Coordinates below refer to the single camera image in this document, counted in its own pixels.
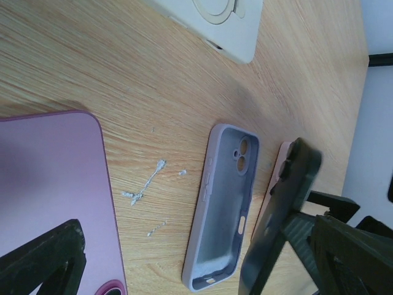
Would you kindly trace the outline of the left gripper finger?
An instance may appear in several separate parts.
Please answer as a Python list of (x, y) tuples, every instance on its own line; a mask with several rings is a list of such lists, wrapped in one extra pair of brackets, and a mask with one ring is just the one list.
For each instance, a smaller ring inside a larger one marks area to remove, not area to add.
[(70, 219), (1, 257), (1, 294), (77, 294), (85, 237)]

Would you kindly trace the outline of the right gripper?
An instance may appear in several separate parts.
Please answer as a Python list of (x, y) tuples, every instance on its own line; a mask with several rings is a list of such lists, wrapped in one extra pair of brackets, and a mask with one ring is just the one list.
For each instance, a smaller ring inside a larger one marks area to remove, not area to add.
[(319, 294), (392, 294), (392, 229), (371, 216), (348, 225), (360, 209), (349, 198), (312, 191), (308, 201), (328, 207), (328, 213), (292, 209), (280, 234)]

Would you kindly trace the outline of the black phone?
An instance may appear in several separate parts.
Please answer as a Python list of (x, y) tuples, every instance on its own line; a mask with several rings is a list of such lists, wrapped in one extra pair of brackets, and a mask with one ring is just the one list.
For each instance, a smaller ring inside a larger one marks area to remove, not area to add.
[(292, 213), (298, 213), (308, 198), (322, 163), (322, 153), (303, 138), (290, 143), (279, 170), (279, 180), (270, 189), (270, 199), (244, 257), (239, 294), (260, 294), (286, 242), (281, 229)]

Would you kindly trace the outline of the pink phone case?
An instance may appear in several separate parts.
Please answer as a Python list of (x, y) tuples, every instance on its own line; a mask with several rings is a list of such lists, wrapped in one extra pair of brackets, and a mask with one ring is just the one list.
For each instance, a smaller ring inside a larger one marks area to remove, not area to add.
[(256, 235), (257, 228), (258, 228), (258, 226), (259, 226), (259, 224), (260, 224), (260, 222), (262, 220), (264, 212), (266, 211), (268, 202), (271, 199), (270, 191), (273, 188), (273, 186), (279, 180), (280, 167), (281, 167), (282, 163), (285, 161), (285, 159), (287, 157), (287, 151), (289, 149), (290, 144), (291, 144), (290, 141), (285, 141), (285, 142), (283, 142), (281, 144), (281, 146), (279, 148), (278, 156), (276, 158), (276, 162), (275, 162), (274, 169), (273, 169), (273, 172), (272, 172), (272, 175), (271, 175), (271, 178), (270, 178), (270, 182), (269, 182), (269, 185), (268, 185), (268, 188), (267, 188), (264, 200), (262, 202), (262, 207), (261, 207), (261, 209), (259, 211), (258, 219), (257, 219), (257, 222), (255, 224), (253, 233), (251, 235), (251, 241), (254, 239), (254, 237)]

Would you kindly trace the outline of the lavender phone case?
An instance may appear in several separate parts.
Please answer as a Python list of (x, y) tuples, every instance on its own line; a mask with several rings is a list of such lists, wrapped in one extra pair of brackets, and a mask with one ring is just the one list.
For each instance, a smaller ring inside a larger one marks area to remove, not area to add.
[(217, 124), (210, 132), (182, 270), (192, 292), (228, 279), (237, 268), (259, 150), (258, 136), (234, 125)]

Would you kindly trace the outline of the purple phone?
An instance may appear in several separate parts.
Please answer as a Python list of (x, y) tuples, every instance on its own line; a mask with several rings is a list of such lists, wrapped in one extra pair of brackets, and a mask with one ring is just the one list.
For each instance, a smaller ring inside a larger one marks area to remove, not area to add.
[(66, 111), (1, 121), (1, 254), (77, 219), (87, 263), (79, 294), (126, 294), (103, 133)]

